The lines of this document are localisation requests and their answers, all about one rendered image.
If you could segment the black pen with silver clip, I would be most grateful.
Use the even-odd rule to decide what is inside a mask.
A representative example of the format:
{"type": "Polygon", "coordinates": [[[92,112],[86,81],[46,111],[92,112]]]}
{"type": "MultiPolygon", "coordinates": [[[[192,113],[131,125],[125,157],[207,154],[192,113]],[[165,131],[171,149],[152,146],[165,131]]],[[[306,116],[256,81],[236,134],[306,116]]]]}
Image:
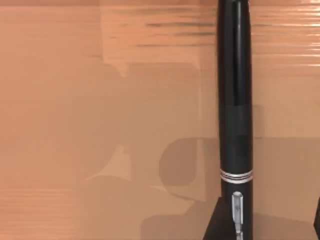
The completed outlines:
{"type": "Polygon", "coordinates": [[[218,0],[216,33],[221,195],[231,214],[234,240],[254,240],[249,1],[218,0]]]}

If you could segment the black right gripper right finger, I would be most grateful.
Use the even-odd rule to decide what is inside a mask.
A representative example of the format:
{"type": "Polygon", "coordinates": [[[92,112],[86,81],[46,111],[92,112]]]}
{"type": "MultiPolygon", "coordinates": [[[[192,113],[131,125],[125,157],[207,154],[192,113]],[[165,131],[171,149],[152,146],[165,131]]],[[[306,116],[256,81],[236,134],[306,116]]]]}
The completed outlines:
{"type": "Polygon", "coordinates": [[[317,201],[313,227],[314,227],[314,231],[316,233],[317,239],[320,240],[320,197],[318,198],[318,201],[317,201]]]}

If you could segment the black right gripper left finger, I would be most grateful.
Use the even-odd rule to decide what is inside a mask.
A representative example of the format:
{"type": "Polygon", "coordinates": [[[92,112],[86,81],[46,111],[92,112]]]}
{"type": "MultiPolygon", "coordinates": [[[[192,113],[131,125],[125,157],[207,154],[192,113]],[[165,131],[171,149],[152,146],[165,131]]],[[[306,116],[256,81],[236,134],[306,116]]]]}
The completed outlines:
{"type": "Polygon", "coordinates": [[[236,240],[232,211],[223,196],[217,199],[202,240],[236,240]]]}

